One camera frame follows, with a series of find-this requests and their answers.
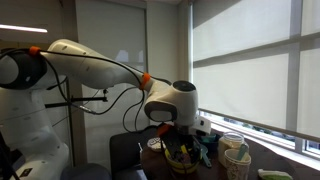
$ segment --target bottle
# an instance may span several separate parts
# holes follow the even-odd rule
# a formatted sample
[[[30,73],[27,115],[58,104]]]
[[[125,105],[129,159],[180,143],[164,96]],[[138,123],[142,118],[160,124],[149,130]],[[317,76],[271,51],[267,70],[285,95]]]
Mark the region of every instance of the bottle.
[[[224,158],[224,152],[227,149],[239,149],[241,144],[245,143],[242,134],[237,132],[225,132],[223,136],[219,139],[218,146],[218,160],[226,167],[226,160]]]

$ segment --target cup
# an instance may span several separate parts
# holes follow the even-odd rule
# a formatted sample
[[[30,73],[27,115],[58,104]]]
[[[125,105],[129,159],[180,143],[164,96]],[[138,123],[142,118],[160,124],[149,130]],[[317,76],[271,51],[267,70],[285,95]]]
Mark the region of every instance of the cup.
[[[247,180],[251,164],[251,156],[246,152],[243,158],[237,160],[239,150],[228,149],[224,153],[229,180]]]

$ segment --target window blind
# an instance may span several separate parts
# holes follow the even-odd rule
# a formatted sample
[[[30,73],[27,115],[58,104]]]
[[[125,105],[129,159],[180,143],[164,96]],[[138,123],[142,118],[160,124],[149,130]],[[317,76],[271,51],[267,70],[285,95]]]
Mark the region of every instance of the window blind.
[[[319,141],[319,10],[316,0],[195,1],[199,108]]]

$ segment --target table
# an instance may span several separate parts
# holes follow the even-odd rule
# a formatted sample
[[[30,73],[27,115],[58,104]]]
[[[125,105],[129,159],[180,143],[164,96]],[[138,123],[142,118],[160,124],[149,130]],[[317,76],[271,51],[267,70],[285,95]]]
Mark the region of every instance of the table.
[[[288,159],[274,153],[268,148],[246,140],[250,147],[251,165],[248,180],[260,179],[258,169],[278,170],[289,173],[293,179],[299,179],[295,169],[288,163]],[[207,168],[201,162],[197,170],[188,175],[173,172],[166,163],[166,159],[159,152],[152,151],[149,147],[144,147],[141,155],[141,166],[148,179],[183,179],[183,180],[227,180],[226,168],[218,161],[218,152],[209,152],[212,168]]]

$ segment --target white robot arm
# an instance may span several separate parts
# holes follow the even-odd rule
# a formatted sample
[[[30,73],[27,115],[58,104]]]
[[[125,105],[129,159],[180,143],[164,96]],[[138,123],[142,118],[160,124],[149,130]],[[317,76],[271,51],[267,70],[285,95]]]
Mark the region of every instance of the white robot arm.
[[[183,134],[210,133],[210,123],[196,115],[197,91],[187,81],[168,85],[69,40],[48,51],[8,50],[0,55],[0,130],[7,145],[26,157],[17,171],[21,179],[59,179],[67,163],[68,148],[54,133],[41,97],[65,76],[95,89],[132,84],[148,92],[151,120],[172,121]]]

